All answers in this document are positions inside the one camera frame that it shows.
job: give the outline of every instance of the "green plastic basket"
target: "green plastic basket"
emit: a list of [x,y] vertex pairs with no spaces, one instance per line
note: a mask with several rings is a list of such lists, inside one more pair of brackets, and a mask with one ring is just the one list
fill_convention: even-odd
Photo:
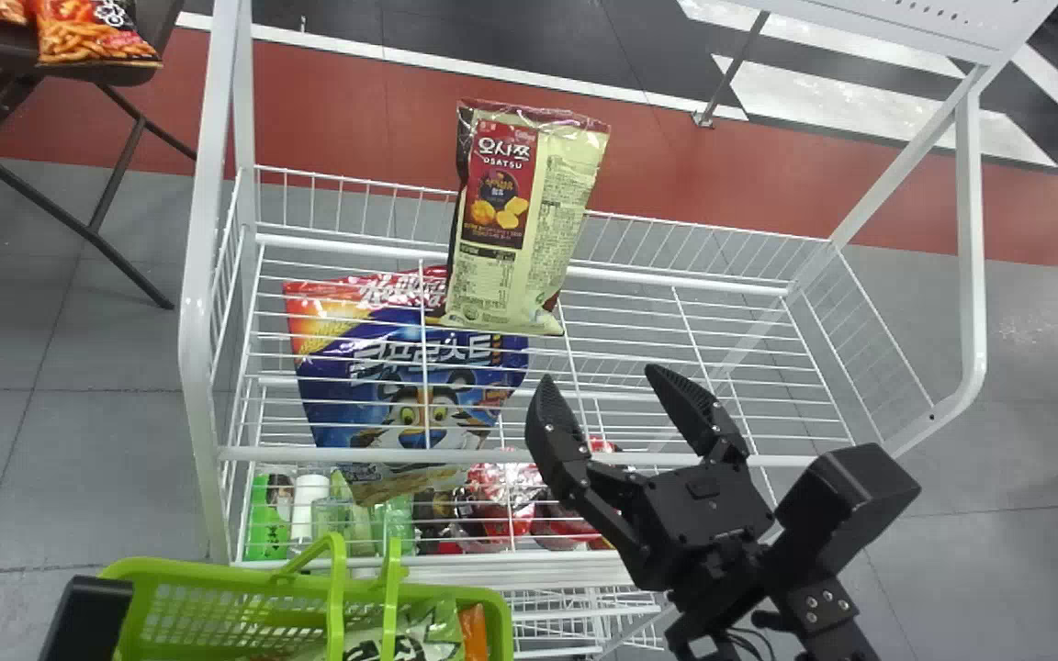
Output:
[[[489,658],[512,661],[512,612],[499,593],[486,588],[404,583],[400,539],[386,544],[382,573],[375,581],[349,579],[345,539],[329,532],[276,572],[202,562],[129,557],[101,572],[133,583],[133,602],[122,626],[114,661],[190,661],[287,656],[326,639],[329,661],[341,661],[347,603],[383,608],[382,654],[394,661],[400,603],[453,596],[458,608],[484,606]],[[331,552],[328,576],[299,574]]]

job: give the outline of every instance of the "blue cereal bag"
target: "blue cereal bag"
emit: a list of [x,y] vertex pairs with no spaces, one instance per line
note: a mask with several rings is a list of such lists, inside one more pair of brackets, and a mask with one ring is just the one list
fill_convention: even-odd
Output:
[[[411,271],[286,281],[282,289],[299,393],[318,447],[479,448],[525,379],[525,336],[438,324],[445,267],[424,268],[422,279]],[[360,504],[461,484],[469,467],[340,465]]]

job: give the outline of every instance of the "shelf top panel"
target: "shelf top panel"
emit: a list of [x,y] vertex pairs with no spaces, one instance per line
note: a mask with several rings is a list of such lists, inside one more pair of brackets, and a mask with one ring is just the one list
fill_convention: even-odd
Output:
[[979,63],[1011,58],[1055,0],[734,0]]

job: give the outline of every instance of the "basket handle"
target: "basket handle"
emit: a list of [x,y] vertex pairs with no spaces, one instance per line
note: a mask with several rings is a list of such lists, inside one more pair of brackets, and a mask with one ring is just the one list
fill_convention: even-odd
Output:
[[379,661],[394,661],[395,637],[399,635],[399,585],[406,577],[407,569],[402,566],[402,539],[391,536],[386,539],[386,558],[382,561],[382,573],[375,582],[375,585],[382,587],[385,595]]
[[[294,559],[289,561],[289,564],[282,566],[280,569],[276,569],[272,573],[270,581],[289,581],[289,579],[299,573],[299,570],[304,569],[306,565],[326,551],[329,551],[329,555],[332,556],[332,562],[329,565],[329,599],[326,607],[324,607],[324,610],[326,610],[326,626],[324,626],[326,656],[329,661],[341,661],[342,656],[345,655],[345,602],[342,599],[344,598],[344,590],[342,588],[345,586],[345,575],[347,574],[347,570],[345,570],[345,557],[348,555],[345,552],[345,537],[341,536],[339,532],[329,532],[328,535],[312,543],[310,547],[306,548]],[[398,599],[398,586],[395,587],[394,591],[395,599]],[[390,656],[389,660],[383,658],[383,661],[394,661],[394,636],[390,636]]]

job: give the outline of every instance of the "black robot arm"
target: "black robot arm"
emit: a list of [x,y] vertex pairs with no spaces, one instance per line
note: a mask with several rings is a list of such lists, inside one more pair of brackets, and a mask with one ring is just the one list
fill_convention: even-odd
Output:
[[[631,580],[668,590],[680,611],[667,631],[672,653],[693,661],[690,644],[709,637],[710,658],[734,661],[728,629],[769,598],[777,612],[755,612],[753,624],[792,632],[804,660],[876,661],[836,576],[920,486],[876,444],[839,448],[811,462],[771,513],[748,475],[746,439],[717,398],[659,365],[644,372],[699,463],[644,477],[592,461],[547,375],[529,405],[526,444],[555,497],[615,546]],[[782,534],[760,543],[776,519]]]

